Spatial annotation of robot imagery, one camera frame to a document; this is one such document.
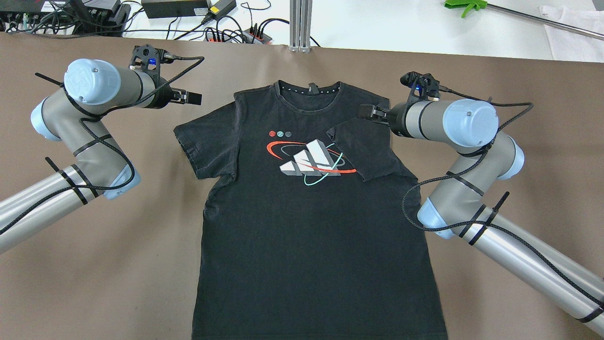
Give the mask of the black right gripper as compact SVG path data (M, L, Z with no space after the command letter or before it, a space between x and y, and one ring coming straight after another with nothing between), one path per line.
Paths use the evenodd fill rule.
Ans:
M358 117L362 119L374 119L377 124L390 125L388 118L389 110L375 105L360 105Z

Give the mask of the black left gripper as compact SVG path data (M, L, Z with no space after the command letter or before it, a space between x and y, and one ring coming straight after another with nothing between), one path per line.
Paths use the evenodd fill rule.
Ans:
M152 99L152 108L162 109L169 103L178 103L181 105L184 103L188 105L201 105L202 94L185 93L185 90L172 88L167 85L154 94Z

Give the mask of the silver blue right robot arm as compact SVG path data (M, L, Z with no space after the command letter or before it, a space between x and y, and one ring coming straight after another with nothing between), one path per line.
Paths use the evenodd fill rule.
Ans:
M416 217L418 229L444 239L459 237L562 310L602 335L603 280L500 214L500 205L481 202L496 180L520 172L524 153L500 130L491 103L407 101L384 110L361 105L360 118L387 125L398 136L442 142L459 154Z

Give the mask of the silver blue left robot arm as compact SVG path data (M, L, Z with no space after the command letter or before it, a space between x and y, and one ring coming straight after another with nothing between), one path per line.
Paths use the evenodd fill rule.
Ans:
M1 252L7 252L98 196L114 199L140 176L102 123L113 110L151 107L168 87L140 70L99 59L69 64L63 87L32 112L37 133L63 142L76 161L1 202Z

